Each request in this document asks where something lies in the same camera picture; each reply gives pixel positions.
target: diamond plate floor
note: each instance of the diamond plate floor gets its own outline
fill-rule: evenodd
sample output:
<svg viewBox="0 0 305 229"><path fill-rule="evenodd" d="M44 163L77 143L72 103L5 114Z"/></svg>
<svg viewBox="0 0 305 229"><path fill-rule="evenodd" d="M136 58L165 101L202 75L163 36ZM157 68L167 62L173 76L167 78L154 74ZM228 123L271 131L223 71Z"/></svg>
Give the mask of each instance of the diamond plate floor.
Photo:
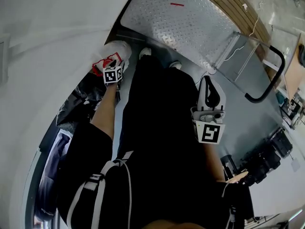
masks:
<svg viewBox="0 0 305 229"><path fill-rule="evenodd" d="M132 0L121 25L164 43L205 69L239 29L209 0Z"/></svg>

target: white strap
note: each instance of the white strap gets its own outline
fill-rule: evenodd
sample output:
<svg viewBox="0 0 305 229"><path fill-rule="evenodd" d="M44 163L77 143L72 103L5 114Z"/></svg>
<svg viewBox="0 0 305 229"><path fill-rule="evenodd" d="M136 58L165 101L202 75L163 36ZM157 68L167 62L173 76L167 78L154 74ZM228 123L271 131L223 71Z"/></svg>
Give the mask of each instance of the white strap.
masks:
<svg viewBox="0 0 305 229"><path fill-rule="evenodd" d="M103 174L104 176L106 175L106 173L114 166L118 166L119 164L116 164L112 161L108 161L102 171L101 174ZM71 218L73 215L73 211L78 203L78 201L80 200L80 196L81 196L81 192L85 186L86 182L84 182L83 184L81 184L81 186L78 188L74 199L70 205L69 211L68 211L68 215L67 215L67 226L72 229L71 227ZM91 228L92 229L98 229L99 227L99 223L100 223L100 213L101 213L101 207L102 207L102 202L103 202L103 197L104 197L104 191L105 191L105 186L106 186L106 182L105 179L103 179L102 181L100 181L99 183L99 188L98 188L98 192L97 192L97 196L95 199L95 203L94 203L94 211L93 211L93 218L92 218L92 224L91 224Z"/></svg>
<svg viewBox="0 0 305 229"><path fill-rule="evenodd" d="M103 179L102 181L100 181L95 203L94 203L94 211L93 211L91 229L99 228L101 207L102 207L103 198L104 198L105 186L106 186L106 181L105 181L105 179Z"/></svg>
<svg viewBox="0 0 305 229"><path fill-rule="evenodd" d="M90 177L90 181L86 182L85 186L84 186L84 189L87 189L87 190L91 190L91 191L95 191L99 180L101 178L102 174L93 174L91 175Z"/></svg>
<svg viewBox="0 0 305 229"><path fill-rule="evenodd" d="M78 200L80 200L80 196L81 196L81 191L83 189L83 187L85 186L85 182L83 184L80 185L80 187L78 188L75 196L74 196L74 199L70 205L70 208L69 208L69 211L68 211L68 215L67 215L67 226L68 228L72 228L71 227L71 218L72 218L72 214L73 214L73 211L75 209L75 206L77 205L78 203Z"/></svg>
<svg viewBox="0 0 305 229"><path fill-rule="evenodd" d="M110 168L114 167L114 166L118 166L118 164L112 162L112 161L107 161L107 163L104 165L101 174L103 174L104 176L106 175L106 173L110 170Z"/></svg>
<svg viewBox="0 0 305 229"><path fill-rule="evenodd" d="M130 155L132 155L133 151L129 151L129 152L126 152L126 154L124 155L124 157L122 158L122 160L126 160L126 159L129 159Z"/></svg>
<svg viewBox="0 0 305 229"><path fill-rule="evenodd" d="M228 185L229 185L229 183L227 183L227 184L224 186L224 191L223 191L223 194L221 195L222 198L224 197L224 192L225 192L225 189L227 188Z"/></svg>

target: black handrail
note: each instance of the black handrail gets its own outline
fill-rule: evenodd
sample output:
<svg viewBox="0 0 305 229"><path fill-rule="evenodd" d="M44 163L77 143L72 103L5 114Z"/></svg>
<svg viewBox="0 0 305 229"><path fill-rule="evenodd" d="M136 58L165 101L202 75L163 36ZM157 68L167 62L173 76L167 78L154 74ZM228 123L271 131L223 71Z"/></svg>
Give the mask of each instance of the black handrail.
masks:
<svg viewBox="0 0 305 229"><path fill-rule="evenodd" d="M262 94L261 97L253 98L249 94L245 94L245 98L248 99L253 104L261 103L269 95L272 88L275 86L277 80L281 77L281 74L283 73L283 70L285 68L286 63L285 63L285 58L284 58L283 54L273 46L270 46L269 49L271 51L275 52L278 56L280 56L280 58L282 60L282 64L281 64L281 67L279 68L278 72L276 73L275 77L272 79L271 83L269 84L269 86L267 87L267 89L265 90L265 92Z"/></svg>

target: white wall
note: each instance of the white wall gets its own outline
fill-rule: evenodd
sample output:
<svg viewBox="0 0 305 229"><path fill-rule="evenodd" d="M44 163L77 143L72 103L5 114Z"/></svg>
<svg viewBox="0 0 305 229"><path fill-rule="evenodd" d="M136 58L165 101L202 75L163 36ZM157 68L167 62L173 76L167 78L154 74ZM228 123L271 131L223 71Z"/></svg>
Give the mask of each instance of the white wall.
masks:
<svg viewBox="0 0 305 229"><path fill-rule="evenodd" d="M0 0L10 33L0 88L0 227L20 228L25 180L59 107L89 71L127 0Z"/></svg>
<svg viewBox="0 0 305 229"><path fill-rule="evenodd" d="M276 170L250 187L256 216L284 213L305 204L305 132L298 129L291 131L288 138L293 144L291 155L298 160L300 168L294 172L291 157L281 159Z"/></svg>

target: white curved wall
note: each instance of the white curved wall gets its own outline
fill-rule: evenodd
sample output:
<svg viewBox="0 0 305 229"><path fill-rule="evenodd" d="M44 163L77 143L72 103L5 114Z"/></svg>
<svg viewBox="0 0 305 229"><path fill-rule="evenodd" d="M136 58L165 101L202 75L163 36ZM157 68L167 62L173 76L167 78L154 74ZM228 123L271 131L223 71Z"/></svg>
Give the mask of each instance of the white curved wall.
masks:
<svg viewBox="0 0 305 229"><path fill-rule="evenodd" d="M21 227L23 189L59 107L89 71L127 0L0 0L10 33L9 80L0 88L0 227Z"/></svg>

